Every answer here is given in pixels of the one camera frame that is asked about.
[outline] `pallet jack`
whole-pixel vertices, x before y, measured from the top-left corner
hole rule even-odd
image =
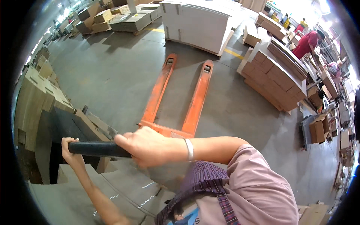
[[[167,83],[175,68],[177,55],[171,53],[165,60],[159,77],[150,95],[150,99],[145,108],[144,115],[137,125],[139,128],[148,126],[165,137],[173,138],[193,138],[199,123],[201,111],[205,102],[207,89],[213,70],[213,61],[206,60],[202,66],[199,80],[196,84],[193,97],[190,102],[188,112],[181,130],[172,129],[154,123],[156,113],[159,109],[161,99],[164,95]],[[71,153],[86,156],[98,157],[131,157],[126,150],[113,142],[72,142],[69,143]]]

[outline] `silver bangle bracelet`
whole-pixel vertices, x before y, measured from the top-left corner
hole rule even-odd
[[[187,138],[184,138],[186,146],[188,148],[188,160],[193,161],[194,160],[194,146],[191,143],[191,141]]]

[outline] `red shirt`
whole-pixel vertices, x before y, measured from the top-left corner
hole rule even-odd
[[[299,44],[296,49],[293,50],[293,53],[298,59],[301,59],[306,53],[311,52],[309,44],[315,48],[317,43],[318,33],[316,31],[311,31],[299,40]]]

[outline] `person in red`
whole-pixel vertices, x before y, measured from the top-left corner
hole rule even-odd
[[[325,35],[320,30],[311,31],[299,40],[298,46],[292,52],[298,59],[301,59],[306,53],[315,53],[314,48],[318,41],[322,41],[324,38]]]

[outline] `hand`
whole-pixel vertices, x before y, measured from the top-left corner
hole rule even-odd
[[[135,133],[118,134],[114,141],[128,151],[140,167],[160,166],[169,161],[187,158],[186,143],[183,139],[166,138],[146,126]],[[176,154],[179,151],[185,151],[184,159],[182,159],[182,154]]]
[[[62,156],[64,160],[71,166],[71,168],[85,168],[84,158],[81,154],[73,154],[69,152],[69,143],[70,142],[79,142],[79,138],[76,140],[73,138],[62,138],[61,139],[61,148],[62,148]]]

